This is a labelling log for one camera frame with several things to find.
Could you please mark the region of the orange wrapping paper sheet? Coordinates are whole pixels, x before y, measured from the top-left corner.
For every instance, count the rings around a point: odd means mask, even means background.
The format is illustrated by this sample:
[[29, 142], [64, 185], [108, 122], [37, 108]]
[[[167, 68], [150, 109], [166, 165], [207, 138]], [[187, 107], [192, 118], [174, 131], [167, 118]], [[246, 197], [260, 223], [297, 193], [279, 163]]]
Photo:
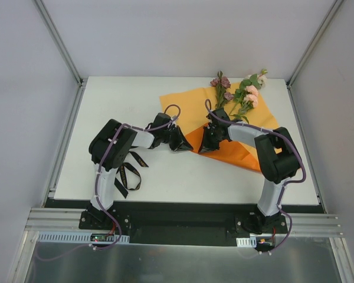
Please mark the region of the orange wrapping paper sheet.
[[[210, 99], [213, 106], [216, 105], [215, 88], [196, 88], [159, 97], [162, 110], [171, 104], [176, 104], [180, 107], [181, 114], [176, 123], [193, 147], [194, 153], [198, 153], [204, 134], [204, 127], [208, 124], [208, 112], [204, 105], [206, 99]], [[251, 124], [258, 127], [268, 129], [279, 127], [276, 118], [268, 109], [262, 95], [258, 96], [258, 106], [247, 113], [247, 118]], [[224, 140], [219, 144], [219, 150], [204, 153], [203, 156], [256, 172], [260, 171], [256, 149], [237, 141]]]

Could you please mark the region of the pink fake rose stem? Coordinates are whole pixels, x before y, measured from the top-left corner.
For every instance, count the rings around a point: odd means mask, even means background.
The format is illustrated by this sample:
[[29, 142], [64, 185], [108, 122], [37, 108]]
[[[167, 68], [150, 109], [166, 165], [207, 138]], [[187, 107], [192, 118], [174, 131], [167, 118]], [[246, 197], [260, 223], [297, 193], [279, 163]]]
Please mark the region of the pink fake rose stem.
[[240, 86], [234, 94], [234, 106], [229, 116], [249, 123], [247, 113], [258, 106], [259, 90], [254, 85]]

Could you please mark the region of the mauve fake rose stem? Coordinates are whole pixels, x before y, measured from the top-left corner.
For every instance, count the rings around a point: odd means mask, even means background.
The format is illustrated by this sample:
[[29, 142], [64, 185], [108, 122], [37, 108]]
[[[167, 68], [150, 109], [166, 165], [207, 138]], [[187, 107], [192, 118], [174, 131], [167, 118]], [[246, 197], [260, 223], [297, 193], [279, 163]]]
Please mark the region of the mauve fake rose stem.
[[223, 108], [228, 102], [233, 99], [233, 95], [228, 91], [231, 83], [222, 71], [217, 72], [217, 77], [210, 82], [211, 87], [215, 88], [217, 103], [215, 108]]

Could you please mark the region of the white fake rose stem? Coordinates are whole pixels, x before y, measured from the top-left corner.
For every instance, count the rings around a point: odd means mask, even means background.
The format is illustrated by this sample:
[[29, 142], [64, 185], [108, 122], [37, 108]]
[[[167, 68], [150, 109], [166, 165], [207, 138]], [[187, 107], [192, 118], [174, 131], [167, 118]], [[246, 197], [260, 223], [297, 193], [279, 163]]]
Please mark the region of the white fake rose stem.
[[267, 69], [262, 69], [258, 74], [252, 74], [245, 77], [240, 82], [240, 90], [245, 90], [246, 87], [253, 85], [256, 89], [260, 90], [266, 86], [268, 74]]

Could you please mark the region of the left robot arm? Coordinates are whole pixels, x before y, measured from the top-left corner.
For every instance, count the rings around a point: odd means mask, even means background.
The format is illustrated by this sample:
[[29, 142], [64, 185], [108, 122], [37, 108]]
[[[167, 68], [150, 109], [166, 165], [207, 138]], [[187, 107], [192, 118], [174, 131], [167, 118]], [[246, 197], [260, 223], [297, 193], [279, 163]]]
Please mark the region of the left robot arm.
[[92, 140], [88, 152], [94, 163], [96, 177], [94, 193], [87, 211], [99, 229], [107, 229], [112, 225], [113, 215], [109, 209], [114, 203], [114, 190], [118, 189], [123, 197], [131, 191], [125, 180], [116, 179], [116, 175], [125, 169], [137, 173], [125, 161], [127, 155], [132, 155], [142, 167], [148, 167], [133, 149], [154, 149], [163, 143], [173, 152], [193, 150], [181, 128], [175, 124], [176, 119], [177, 117], [171, 118], [165, 113], [158, 113], [154, 121], [144, 129], [110, 119]]

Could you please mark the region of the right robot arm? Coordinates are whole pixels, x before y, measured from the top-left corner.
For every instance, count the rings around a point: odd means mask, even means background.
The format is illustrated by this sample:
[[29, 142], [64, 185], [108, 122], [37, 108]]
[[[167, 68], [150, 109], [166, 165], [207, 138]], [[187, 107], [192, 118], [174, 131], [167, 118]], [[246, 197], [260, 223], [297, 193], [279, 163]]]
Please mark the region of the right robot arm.
[[241, 221], [248, 232], [268, 232], [281, 216], [281, 200], [287, 184], [302, 168], [301, 157], [284, 127], [263, 129], [242, 120], [230, 120], [223, 108], [209, 111], [209, 123], [204, 133], [199, 153], [219, 150], [224, 140], [240, 142], [256, 149], [258, 162], [264, 176], [261, 197], [254, 212]]

